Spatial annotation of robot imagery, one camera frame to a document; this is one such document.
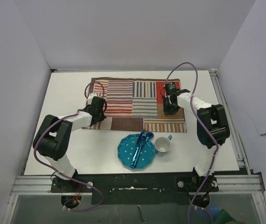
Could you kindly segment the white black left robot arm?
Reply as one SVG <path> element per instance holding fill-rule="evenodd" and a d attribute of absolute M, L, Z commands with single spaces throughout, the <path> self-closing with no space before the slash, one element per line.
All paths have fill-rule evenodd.
<path fill-rule="evenodd" d="M 87 106 L 76 113 L 64 117 L 47 115 L 42 121 L 33 140 L 35 159 L 53 169 L 62 180 L 62 187 L 72 192 L 78 187 L 78 179 L 74 177 L 76 169 L 67 157 L 70 135 L 81 128 L 93 126 L 106 117 L 104 111 L 107 103 L 104 98 L 91 94 L 87 98 Z"/>

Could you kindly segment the striped patchwork placemat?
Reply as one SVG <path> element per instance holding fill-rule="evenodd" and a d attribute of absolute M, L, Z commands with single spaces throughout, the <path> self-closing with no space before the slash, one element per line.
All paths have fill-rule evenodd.
<path fill-rule="evenodd" d="M 105 98 L 106 119 L 90 127 L 97 130 L 158 133 L 185 133 L 186 119 L 180 108 L 175 115 L 165 115 L 162 79 L 92 78 L 89 93 Z"/>

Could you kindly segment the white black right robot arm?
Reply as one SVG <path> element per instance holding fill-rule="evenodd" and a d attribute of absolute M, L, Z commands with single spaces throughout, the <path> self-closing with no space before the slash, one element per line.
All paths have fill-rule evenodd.
<path fill-rule="evenodd" d="M 191 184 L 195 190 L 201 191 L 208 185 L 206 176 L 214 172 L 214 163 L 220 147 L 230 136 L 224 106 L 206 103 L 190 92 L 163 95 L 162 99 L 164 114 L 175 115 L 183 108 L 196 118 L 197 138 L 203 149 L 194 167 L 197 176 L 191 179 Z"/>

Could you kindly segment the blue metallic knife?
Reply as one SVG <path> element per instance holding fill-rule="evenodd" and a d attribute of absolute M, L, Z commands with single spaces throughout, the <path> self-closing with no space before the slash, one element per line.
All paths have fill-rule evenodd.
<path fill-rule="evenodd" d="M 142 135 L 143 133 L 140 133 L 139 137 L 138 137 L 138 140 L 136 142 L 136 146 L 135 146 L 135 152 L 133 154 L 133 158 L 132 158 L 132 162 L 131 162 L 131 166 L 134 168 L 135 167 L 135 162 L 137 160 L 137 152 L 138 152 L 138 149 L 140 147 L 140 144 L 141 144 L 141 141 L 142 141 Z"/>

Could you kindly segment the white blue mug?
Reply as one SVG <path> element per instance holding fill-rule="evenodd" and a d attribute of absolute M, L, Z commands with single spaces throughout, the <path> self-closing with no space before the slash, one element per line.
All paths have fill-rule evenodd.
<path fill-rule="evenodd" d="M 166 153 L 168 153 L 172 147 L 171 139 L 172 135 L 169 135 L 168 137 L 159 137 L 156 139 L 154 143 L 155 147 L 155 153 L 158 156 L 164 156 Z"/>

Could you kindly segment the blue polka dot plate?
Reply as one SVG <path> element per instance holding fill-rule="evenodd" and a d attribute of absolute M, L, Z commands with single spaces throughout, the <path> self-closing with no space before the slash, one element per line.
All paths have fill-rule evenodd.
<path fill-rule="evenodd" d="M 151 165 L 156 155 L 154 144 L 151 140 L 147 140 L 145 146 L 141 149 L 136 167 L 132 167 L 131 161 L 136 149 L 136 143 L 139 134 L 129 134 L 123 138 L 117 147 L 117 156 L 122 165 L 131 170 L 142 170 Z"/>

